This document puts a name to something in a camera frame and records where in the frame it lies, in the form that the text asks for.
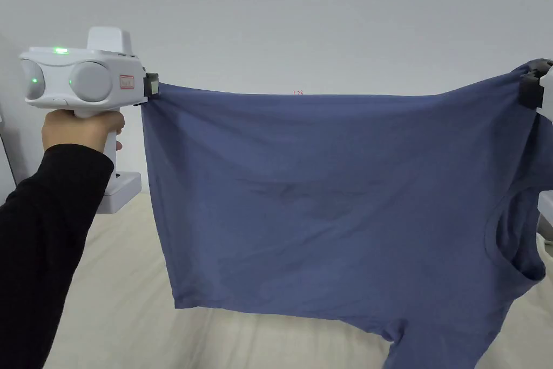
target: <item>bed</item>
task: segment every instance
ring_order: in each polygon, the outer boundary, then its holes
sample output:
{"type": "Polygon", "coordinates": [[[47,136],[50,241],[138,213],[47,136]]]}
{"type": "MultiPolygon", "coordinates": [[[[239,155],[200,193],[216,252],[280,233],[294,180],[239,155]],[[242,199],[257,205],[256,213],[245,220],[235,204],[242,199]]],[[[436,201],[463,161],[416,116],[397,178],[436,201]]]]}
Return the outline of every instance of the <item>bed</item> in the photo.
{"type": "MultiPolygon", "coordinates": [[[[537,243],[548,276],[513,304],[479,369],[553,367],[553,258],[537,243]]],[[[46,368],[380,369],[388,348],[339,321],[174,309],[141,193],[95,218],[46,368]]]]}

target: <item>blue t-shirt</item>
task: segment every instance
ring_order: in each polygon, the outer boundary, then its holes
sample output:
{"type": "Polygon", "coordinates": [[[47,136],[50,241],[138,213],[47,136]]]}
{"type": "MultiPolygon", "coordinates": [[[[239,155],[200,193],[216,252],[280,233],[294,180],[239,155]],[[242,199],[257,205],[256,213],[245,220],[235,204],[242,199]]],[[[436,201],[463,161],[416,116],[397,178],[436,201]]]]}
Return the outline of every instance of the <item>blue t-shirt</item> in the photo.
{"type": "Polygon", "coordinates": [[[551,122],[523,66],[436,96],[160,86],[143,106],[176,307],[342,320],[387,369],[471,369],[544,277],[551,122]]]}

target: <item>hand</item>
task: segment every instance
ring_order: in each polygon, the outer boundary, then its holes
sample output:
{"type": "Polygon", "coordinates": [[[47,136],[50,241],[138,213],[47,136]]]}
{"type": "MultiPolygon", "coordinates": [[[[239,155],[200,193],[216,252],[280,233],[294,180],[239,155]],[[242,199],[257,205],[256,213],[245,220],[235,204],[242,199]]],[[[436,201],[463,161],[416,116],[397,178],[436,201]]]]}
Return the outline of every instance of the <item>hand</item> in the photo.
{"type": "MultiPolygon", "coordinates": [[[[90,118],[77,118],[70,110],[46,115],[42,128],[44,150],[56,144],[80,144],[103,153],[108,133],[121,133],[125,119],[120,112],[107,111],[90,118]]],[[[123,146],[117,142],[117,150],[123,146]]]]}

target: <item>red label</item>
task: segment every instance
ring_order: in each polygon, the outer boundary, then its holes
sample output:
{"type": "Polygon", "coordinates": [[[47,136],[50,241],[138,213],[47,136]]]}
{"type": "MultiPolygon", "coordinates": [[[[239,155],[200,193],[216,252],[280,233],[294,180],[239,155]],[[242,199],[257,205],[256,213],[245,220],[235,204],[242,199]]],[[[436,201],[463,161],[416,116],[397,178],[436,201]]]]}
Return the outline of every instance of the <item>red label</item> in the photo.
{"type": "Polygon", "coordinates": [[[134,89],[134,76],[119,75],[119,87],[122,90],[132,90],[132,89],[134,89]]]}

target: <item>t-shirt sleeve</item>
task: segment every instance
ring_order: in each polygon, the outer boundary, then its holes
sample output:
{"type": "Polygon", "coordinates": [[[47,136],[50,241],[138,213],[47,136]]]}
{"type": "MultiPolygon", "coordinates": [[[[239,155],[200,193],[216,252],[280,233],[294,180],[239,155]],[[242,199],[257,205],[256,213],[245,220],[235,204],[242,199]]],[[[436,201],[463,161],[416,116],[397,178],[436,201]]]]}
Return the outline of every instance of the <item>t-shirt sleeve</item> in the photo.
{"type": "Polygon", "coordinates": [[[474,369],[499,331],[408,325],[390,347],[384,369],[474,369]]]}

